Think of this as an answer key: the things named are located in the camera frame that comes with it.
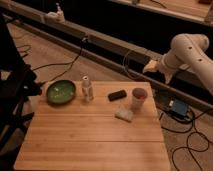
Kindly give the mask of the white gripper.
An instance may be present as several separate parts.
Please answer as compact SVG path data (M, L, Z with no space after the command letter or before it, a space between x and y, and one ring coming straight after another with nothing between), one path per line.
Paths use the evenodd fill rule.
M159 71L162 73L165 77L165 83L169 84L172 77L173 77L173 70L169 68L166 63L164 62L164 59L160 59L157 62L155 60L150 60L148 64L143 68L143 72L156 72Z

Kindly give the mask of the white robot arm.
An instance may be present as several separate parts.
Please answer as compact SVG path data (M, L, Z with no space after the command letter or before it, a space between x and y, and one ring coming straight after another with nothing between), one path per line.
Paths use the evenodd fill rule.
M170 43L170 50L158 60L150 60L143 72L159 71L169 83L179 67L187 64L213 96L213 60L205 51L209 38L204 34L178 34Z

